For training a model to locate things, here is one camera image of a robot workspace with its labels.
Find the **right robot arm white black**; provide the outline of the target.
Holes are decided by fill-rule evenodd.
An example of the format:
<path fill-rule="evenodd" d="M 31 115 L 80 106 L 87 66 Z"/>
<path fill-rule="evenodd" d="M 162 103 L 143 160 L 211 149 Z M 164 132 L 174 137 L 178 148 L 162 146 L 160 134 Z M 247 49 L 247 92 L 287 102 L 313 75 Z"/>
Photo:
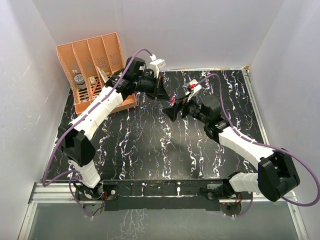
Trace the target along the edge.
<path fill-rule="evenodd" d="M 233 199 L 241 192 L 248 192 L 263 194 L 268 200 L 276 202 L 300 185 L 292 157 L 281 150 L 255 144 L 253 139 L 241 133 L 236 134 L 222 117 L 222 106 L 216 96 L 205 96 L 201 104 L 196 102 L 195 97 L 185 96 L 162 111 L 173 122 L 181 113 L 182 118 L 191 116 L 204 123 L 204 131 L 211 140 L 233 150 L 255 167 L 256 173 L 233 173 L 223 180 L 218 190 L 226 197 Z"/>

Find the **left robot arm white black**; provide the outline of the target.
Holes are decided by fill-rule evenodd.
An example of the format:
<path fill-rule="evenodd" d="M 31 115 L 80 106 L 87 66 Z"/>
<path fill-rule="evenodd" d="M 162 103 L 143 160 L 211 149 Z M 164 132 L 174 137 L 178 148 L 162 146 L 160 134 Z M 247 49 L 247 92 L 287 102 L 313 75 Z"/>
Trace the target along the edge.
<path fill-rule="evenodd" d="M 76 188 L 87 198 L 99 199 L 104 189 L 93 161 L 96 154 L 91 143 L 94 133 L 110 113 L 135 92 L 145 93 L 152 100 L 169 101 L 160 75 L 165 66 L 164 59 L 155 59 L 146 67 L 143 59 L 129 57 L 125 68 L 104 81 L 101 92 L 83 113 L 69 124 L 59 126 L 61 151 L 78 172 L 80 185 Z"/>

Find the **pink strap keyring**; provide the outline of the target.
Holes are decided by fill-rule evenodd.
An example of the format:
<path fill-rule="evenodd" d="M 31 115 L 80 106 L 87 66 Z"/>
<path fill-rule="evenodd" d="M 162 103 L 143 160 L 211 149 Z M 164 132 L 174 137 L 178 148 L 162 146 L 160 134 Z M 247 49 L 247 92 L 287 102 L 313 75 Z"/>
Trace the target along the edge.
<path fill-rule="evenodd" d="M 175 104 L 175 98 L 174 98 L 174 97 L 171 98 L 170 104 L 171 104 L 172 106 Z"/>

